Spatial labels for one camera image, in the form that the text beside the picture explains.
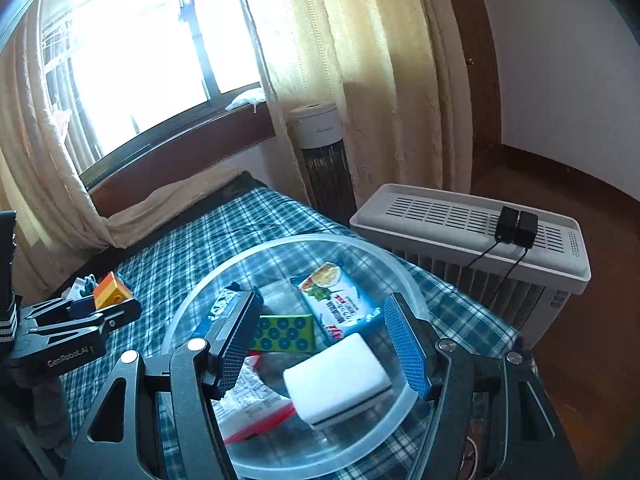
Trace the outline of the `grey gloved left hand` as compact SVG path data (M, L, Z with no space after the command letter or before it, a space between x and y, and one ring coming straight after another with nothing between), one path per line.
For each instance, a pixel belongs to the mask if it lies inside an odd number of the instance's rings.
M13 426L28 427L42 448L66 460L73 445L73 436L66 393L60 378L23 388L9 374L2 373L1 418Z

